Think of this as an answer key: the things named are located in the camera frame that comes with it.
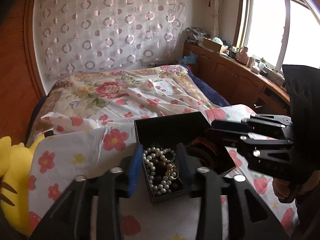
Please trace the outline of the person's right hand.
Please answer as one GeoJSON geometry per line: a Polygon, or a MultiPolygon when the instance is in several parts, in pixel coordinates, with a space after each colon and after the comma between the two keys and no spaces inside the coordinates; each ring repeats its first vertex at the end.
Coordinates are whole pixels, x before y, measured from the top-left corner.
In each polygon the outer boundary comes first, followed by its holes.
{"type": "MultiPolygon", "coordinates": [[[[319,170],[314,171],[311,177],[306,183],[302,185],[298,194],[305,194],[313,190],[319,183],[319,170]]],[[[284,199],[290,195],[289,182],[281,179],[273,178],[272,186],[274,194],[280,198],[284,199]]]]}

